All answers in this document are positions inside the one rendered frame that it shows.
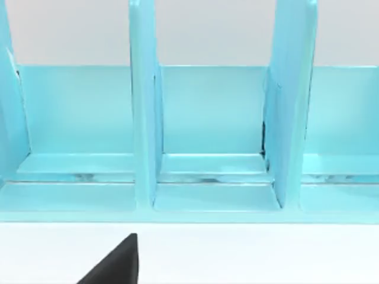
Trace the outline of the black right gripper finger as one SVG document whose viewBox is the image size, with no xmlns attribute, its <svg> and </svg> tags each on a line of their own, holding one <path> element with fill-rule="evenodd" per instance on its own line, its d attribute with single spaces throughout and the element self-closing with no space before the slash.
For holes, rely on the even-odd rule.
<svg viewBox="0 0 379 284">
<path fill-rule="evenodd" d="M 139 250 L 136 233 L 128 235 L 77 284 L 138 284 Z"/>
</svg>

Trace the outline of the light blue rack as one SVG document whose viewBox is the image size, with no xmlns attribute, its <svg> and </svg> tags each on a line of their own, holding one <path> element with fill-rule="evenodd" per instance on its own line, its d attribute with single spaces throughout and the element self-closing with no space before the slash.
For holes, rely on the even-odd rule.
<svg viewBox="0 0 379 284">
<path fill-rule="evenodd" d="M 0 0 L 0 222 L 379 224 L 379 66 L 316 66 L 320 0 L 275 0 L 267 66 L 165 65 L 155 0 L 75 12 L 94 64 L 25 64 Z"/>
</svg>

